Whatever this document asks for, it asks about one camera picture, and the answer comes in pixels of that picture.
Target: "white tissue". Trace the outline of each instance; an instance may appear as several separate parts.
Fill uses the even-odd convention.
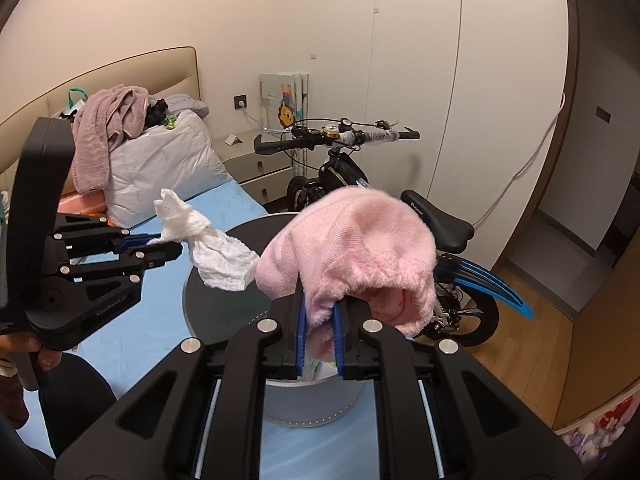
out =
[[[160,192],[154,200],[156,214],[162,221],[162,234],[150,244],[186,241],[189,257],[205,285],[238,292],[255,279],[260,256],[237,238],[211,228],[211,222],[171,189]]]

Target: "person's hand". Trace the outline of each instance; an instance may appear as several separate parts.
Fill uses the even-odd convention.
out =
[[[28,332],[0,335],[0,352],[38,352],[38,364],[45,372],[58,366],[62,357],[60,352],[44,348],[35,336]]]

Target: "pink towel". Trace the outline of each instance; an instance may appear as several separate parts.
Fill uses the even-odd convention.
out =
[[[255,281],[271,299],[293,294],[298,274],[310,329],[308,350],[327,358],[327,321],[351,295],[373,317],[416,335],[433,315],[433,235],[406,204],[382,191],[345,187],[294,218],[265,249]]]
[[[109,152],[126,137],[145,128],[149,92],[139,86],[117,85],[92,94],[74,120],[76,154],[71,175],[80,194],[105,189],[109,183]]]

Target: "wall outlet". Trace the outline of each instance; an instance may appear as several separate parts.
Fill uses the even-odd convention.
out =
[[[237,95],[234,97],[234,107],[236,110],[246,108],[246,95]]]

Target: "bicycle seat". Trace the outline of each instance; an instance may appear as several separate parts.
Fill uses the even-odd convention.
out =
[[[431,204],[411,189],[402,192],[400,199],[420,215],[436,240],[436,248],[446,253],[460,254],[476,233],[469,223],[451,216]]]

